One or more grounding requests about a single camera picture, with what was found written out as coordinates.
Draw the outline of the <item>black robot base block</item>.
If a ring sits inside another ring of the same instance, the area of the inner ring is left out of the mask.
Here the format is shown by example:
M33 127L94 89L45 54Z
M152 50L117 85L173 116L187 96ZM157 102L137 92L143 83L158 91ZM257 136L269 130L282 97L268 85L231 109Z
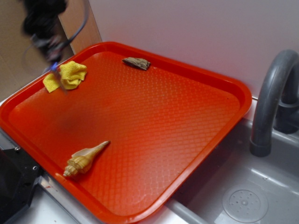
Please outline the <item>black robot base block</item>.
M0 151L0 222L11 224L31 206L40 165L21 147Z

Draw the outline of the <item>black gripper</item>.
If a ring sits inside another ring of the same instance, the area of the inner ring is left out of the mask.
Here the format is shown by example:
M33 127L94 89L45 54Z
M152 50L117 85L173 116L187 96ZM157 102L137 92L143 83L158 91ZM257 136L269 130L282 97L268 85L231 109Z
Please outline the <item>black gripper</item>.
M56 33L58 15L66 10L65 0L25 0L23 2L27 16L23 22L23 31L31 37L50 63L59 62L62 57L60 36Z

